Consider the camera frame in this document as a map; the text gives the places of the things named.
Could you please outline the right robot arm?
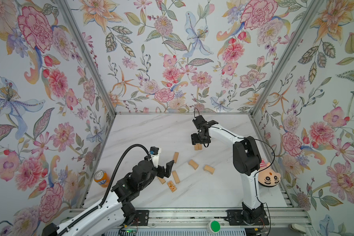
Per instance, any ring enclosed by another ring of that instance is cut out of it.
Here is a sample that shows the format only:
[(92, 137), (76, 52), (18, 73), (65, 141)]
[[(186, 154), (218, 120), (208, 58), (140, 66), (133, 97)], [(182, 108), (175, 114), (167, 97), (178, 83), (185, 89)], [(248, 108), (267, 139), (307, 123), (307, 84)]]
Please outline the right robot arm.
[(257, 146), (260, 140), (235, 134), (214, 120), (206, 121), (201, 115), (192, 121), (197, 129), (197, 133), (191, 135), (193, 145), (208, 147), (214, 138), (232, 148), (233, 165), (241, 175), (243, 188), (242, 212), (238, 218), (247, 225), (258, 223), (266, 215), (259, 186), (272, 188), (281, 182), (281, 175), (270, 168), (271, 163), (262, 160)]

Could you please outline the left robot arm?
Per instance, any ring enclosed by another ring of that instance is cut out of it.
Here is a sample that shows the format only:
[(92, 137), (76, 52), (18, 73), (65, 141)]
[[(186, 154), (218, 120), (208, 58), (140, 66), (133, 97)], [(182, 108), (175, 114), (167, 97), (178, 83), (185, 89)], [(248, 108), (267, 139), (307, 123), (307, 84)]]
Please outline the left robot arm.
[[(114, 181), (120, 165), (126, 155), (134, 148), (141, 148), (146, 156), (132, 168), (125, 177)], [(130, 225), (136, 216), (136, 209), (132, 200), (136, 199), (142, 190), (148, 187), (156, 178), (168, 178), (172, 173), (175, 162), (167, 162), (160, 166), (159, 156), (161, 150), (157, 147), (146, 149), (141, 144), (133, 144), (121, 155), (106, 188), (103, 198), (71, 220), (56, 225), (46, 226), (44, 236), (96, 236), (114, 226)]]

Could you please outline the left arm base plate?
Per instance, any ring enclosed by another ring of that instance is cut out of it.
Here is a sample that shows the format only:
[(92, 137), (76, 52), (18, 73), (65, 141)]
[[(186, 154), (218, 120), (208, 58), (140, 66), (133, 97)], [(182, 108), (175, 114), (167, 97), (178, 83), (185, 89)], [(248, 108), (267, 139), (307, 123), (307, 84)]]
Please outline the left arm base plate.
[(149, 210), (135, 210), (128, 217), (127, 226), (148, 226)]

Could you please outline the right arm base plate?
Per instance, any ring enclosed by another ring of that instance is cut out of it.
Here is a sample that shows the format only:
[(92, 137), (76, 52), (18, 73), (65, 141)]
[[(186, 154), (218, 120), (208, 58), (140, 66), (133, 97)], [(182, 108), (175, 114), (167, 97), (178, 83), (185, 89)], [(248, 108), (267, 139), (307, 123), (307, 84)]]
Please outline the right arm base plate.
[(252, 215), (242, 209), (226, 210), (227, 216), (225, 220), (230, 226), (268, 226), (270, 225), (269, 218), (265, 211), (260, 214)]

